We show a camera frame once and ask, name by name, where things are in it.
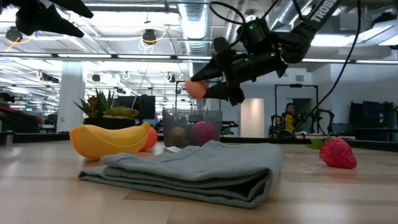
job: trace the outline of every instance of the potted plant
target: potted plant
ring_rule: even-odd
[[[92,124],[106,129],[122,129],[134,126],[138,115],[137,110],[125,106],[114,106],[114,92],[108,97],[102,91],[95,89],[96,96],[89,96],[87,102],[80,99],[81,106],[74,102],[88,118],[85,124]]]

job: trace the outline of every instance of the yellow shirt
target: yellow shirt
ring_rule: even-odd
[[[293,116],[290,114],[287,114],[285,116],[285,129],[289,130],[290,132],[293,132],[293,130],[294,130],[293,122],[294,122]]]

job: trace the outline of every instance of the pillar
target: pillar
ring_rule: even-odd
[[[61,76],[57,132],[83,124],[83,112],[74,104],[85,98],[86,73],[81,62],[64,62]]]

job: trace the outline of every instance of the orange ball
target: orange ball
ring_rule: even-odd
[[[154,147],[157,142],[157,133],[154,128],[149,128],[147,135],[147,142],[145,143],[144,147],[142,147],[140,152],[145,152],[147,149]]]
[[[185,83],[189,95],[194,99],[202,99],[207,90],[207,84],[205,81],[193,82],[191,79]]]

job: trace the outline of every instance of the plant pot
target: plant pot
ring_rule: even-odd
[[[85,124],[91,124],[101,128],[115,130],[135,126],[136,120],[126,118],[86,118]]]

